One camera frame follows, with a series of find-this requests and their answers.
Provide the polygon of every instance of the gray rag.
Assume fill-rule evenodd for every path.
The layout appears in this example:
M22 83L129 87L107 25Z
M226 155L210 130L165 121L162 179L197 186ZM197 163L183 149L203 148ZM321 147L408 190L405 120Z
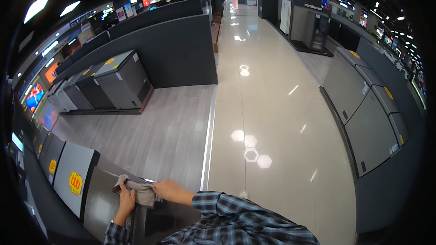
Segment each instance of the gray rag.
M132 189L136 190L136 203L153 208L154 200L156 198L156 194L153 191L153 185L131 181L127 174L122 174L118 177L118 182L115 184L115 187L112 188L112 192L117 194L120 193L121 188L119 187L119 183L124 179L126 179L124 184L129 192Z

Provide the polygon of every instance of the person's left hand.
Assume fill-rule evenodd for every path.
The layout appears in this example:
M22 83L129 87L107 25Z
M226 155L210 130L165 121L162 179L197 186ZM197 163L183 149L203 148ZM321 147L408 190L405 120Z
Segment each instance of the person's left hand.
M113 223L123 227L126 226L127 218L135 208L136 203L136 191L132 189L132 191L129 192L124 184L125 182L126 180L122 180L119 183L119 187L121 188L119 193L119 209L113 220Z

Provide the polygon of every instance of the hand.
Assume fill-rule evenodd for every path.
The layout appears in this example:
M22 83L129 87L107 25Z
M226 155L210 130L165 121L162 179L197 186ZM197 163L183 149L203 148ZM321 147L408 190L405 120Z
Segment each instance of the hand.
M121 188L119 193L119 209L113 220L113 223L123 227L126 226L127 218L135 208L136 203L136 191L132 189L132 191L129 192L124 184L125 182L126 180L121 180L119 183L119 187Z
M181 188L174 180L162 180L153 183L153 190L156 194L167 201L191 206L194 192Z

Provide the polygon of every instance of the store aisle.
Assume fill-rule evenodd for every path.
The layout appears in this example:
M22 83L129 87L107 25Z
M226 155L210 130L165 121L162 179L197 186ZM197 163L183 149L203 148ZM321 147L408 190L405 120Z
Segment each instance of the store aisle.
M246 189L321 244L353 244L352 173L314 78L258 16L223 17L219 45L208 189Z

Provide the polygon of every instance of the plaid shirt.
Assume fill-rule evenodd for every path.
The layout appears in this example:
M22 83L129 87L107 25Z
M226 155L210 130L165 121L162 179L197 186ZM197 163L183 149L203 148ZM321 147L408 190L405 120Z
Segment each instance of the plaid shirt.
M192 198L192 207L204 218L161 241L164 244L318 244L305 227L252 201L223 192L201 191ZM125 244L129 232L111 223L106 245Z

